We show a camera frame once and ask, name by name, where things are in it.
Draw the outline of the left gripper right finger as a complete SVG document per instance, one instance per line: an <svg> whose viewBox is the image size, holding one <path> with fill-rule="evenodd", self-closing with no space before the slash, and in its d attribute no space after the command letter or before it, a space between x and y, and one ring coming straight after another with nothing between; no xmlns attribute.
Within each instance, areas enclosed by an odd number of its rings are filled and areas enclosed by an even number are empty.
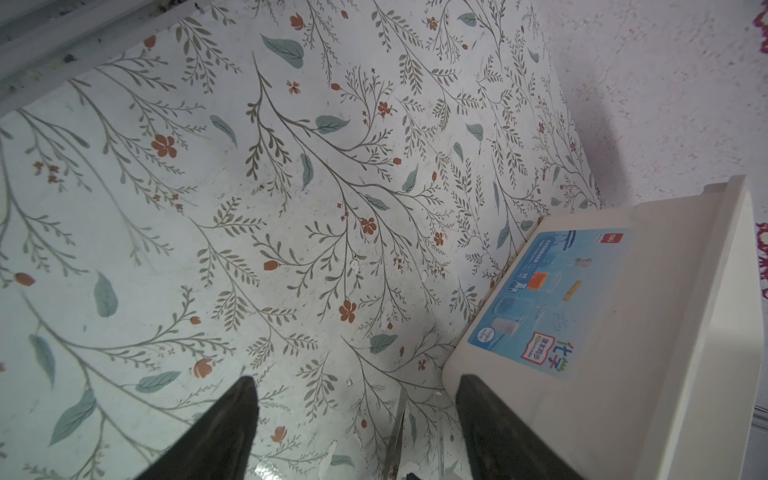
<svg viewBox="0 0 768 480"><path fill-rule="evenodd" d="M474 479L579 479L476 375L461 377L455 404Z"/></svg>

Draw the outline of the white plastic storage bin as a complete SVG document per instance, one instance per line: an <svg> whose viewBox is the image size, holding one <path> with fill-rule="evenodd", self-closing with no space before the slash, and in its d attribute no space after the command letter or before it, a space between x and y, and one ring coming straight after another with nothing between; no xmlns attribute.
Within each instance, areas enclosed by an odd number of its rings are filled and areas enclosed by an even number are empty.
<svg viewBox="0 0 768 480"><path fill-rule="evenodd" d="M443 369L476 375L579 479L737 479L763 363L745 177L548 217Z"/></svg>

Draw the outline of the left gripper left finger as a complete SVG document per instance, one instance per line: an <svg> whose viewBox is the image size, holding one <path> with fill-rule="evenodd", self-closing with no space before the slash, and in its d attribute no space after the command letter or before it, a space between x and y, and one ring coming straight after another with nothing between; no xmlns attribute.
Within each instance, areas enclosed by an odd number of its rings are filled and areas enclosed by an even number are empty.
<svg viewBox="0 0 768 480"><path fill-rule="evenodd" d="M255 381L243 376L139 477L144 480L244 478L258 417Z"/></svg>

